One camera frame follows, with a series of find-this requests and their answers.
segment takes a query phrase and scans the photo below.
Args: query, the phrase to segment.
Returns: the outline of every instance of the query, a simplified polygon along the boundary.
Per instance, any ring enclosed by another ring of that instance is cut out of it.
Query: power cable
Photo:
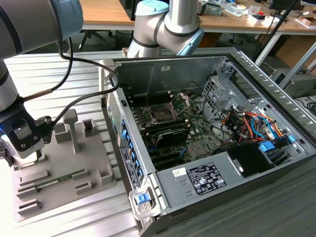
[[[56,28],[57,28],[57,36],[58,36],[58,48],[59,48],[59,56],[62,58],[62,59],[65,59],[65,60],[69,60],[69,66],[68,66],[68,70],[64,76],[64,78],[56,85],[54,86],[52,89],[49,89],[49,90],[46,90],[46,91],[43,91],[43,92],[40,92],[40,93],[37,93],[36,97],[33,96],[33,98],[31,99],[35,99],[35,98],[38,98],[40,96],[43,96],[45,94],[49,94],[51,92],[53,92],[54,90],[58,89],[59,87],[61,87],[61,85],[63,83],[65,83],[65,81],[67,80],[69,74],[70,74],[70,71],[71,71],[71,68],[72,68],[72,63],[74,61],[77,61],[77,62],[84,62],[84,63],[88,63],[88,64],[92,64],[92,65],[95,65],[95,66],[98,66],[98,67],[101,67],[105,70],[107,70],[110,75],[109,75],[109,78],[110,78],[110,81],[111,81],[111,84],[113,86],[113,88],[111,89],[108,89],[108,90],[104,90],[104,91],[98,91],[98,92],[94,92],[94,93],[90,93],[90,94],[87,94],[87,95],[84,95],[76,100],[74,100],[73,102],[71,102],[69,105],[67,105],[64,110],[57,116],[57,118],[54,120],[54,124],[56,124],[61,118],[62,116],[73,106],[75,105],[76,103],[82,101],[82,100],[85,100],[85,99],[88,99],[88,98],[91,98],[91,97],[94,97],[94,96],[100,96],[100,95],[104,95],[104,94],[108,94],[108,93],[111,93],[115,90],[118,89],[119,85],[118,85],[118,77],[117,75],[115,74],[115,72],[113,70],[111,70],[110,68],[100,64],[100,63],[97,63],[97,62],[94,62],[94,61],[91,61],[91,60],[87,60],[87,59],[82,59],[82,58],[75,58],[73,57],[73,47],[72,47],[72,41],[71,41],[71,38],[69,39],[69,45],[70,45],[70,57],[68,56],[65,56],[64,53],[63,53],[63,50],[62,50],[62,42],[63,42],[63,39],[62,39],[62,30],[61,30],[61,26],[60,26],[60,21],[59,21],[59,18],[58,18],[58,14],[57,14],[57,11],[56,11],[56,8],[55,8],[55,5],[54,5],[54,2],[53,0],[49,0],[49,4],[51,6],[51,9],[53,11],[53,17],[54,17],[54,21],[55,21],[55,25],[56,25]]]

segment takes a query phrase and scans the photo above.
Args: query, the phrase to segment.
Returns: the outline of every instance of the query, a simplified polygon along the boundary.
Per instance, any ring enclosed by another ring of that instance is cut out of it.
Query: label sticker
[[[186,169],[185,169],[185,167],[182,167],[180,169],[174,169],[172,171],[172,173],[173,173],[174,177],[179,177],[181,175],[185,175],[186,174]]]
[[[163,66],[161,67],[161,71],[169,71],[170,70],[170,66]]]
[[[197,194],[204,195],[226,186],[226,183],[213,162],[188,169],[187,174]]]
[[[128,172],[129,180],[133,186],[133,190],[138,189],[140,187],[140,184],[137,179],[137,175],[135,174],[133,163],[130,160],[128,150],[126,148],[121,148],[120,153],[122,154],[122,158]]]

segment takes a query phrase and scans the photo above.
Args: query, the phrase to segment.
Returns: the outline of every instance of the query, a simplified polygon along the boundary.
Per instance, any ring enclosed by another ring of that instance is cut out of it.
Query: white label
[[[172,171],[174,177],[179,177],[181,175],[185,175],[186,174],[186,169],[185,167],[182,167],[180,169],[175,169]]]
[[[220,179],[220,180],[217,181],[217,184],[221,184],[223,182],[224,182],[224,180]]]
[[[161,71],[169,71],[170,70],[170,66],[163,66],[161,67]]]

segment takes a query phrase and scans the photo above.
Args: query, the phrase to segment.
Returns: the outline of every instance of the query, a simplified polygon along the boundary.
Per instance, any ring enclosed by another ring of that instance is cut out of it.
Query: wooden desk
[[[133,30],[134,22],[131,21],[121,6],[119,0],[80,0],[83,8],[84,30]],[[271,10],[254,0],[244,4],[245,6],[257,5],[265,15],[270,15]],[[257,64],[260,64],[268,55],[281,35],[316,35],[316,30],[309,30],[295,21],[295,17],[289,16],[289,21],[283,23],[270,43],[262,51]],[[200,17],[200,27],[205,32],[218,33],[242,33],[242,34],[266,34],[268,27],[263,25],[251,25],[247,16],[236,17],[223,11],[223,16],[203,15]]]

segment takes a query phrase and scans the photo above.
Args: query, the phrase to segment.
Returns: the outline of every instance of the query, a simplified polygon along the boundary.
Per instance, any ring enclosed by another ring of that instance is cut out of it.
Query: cardboard box
[[[316,14],[310,13],[298,18],[300,22],[302,22],[306,26],[315,26],[316,25]]]

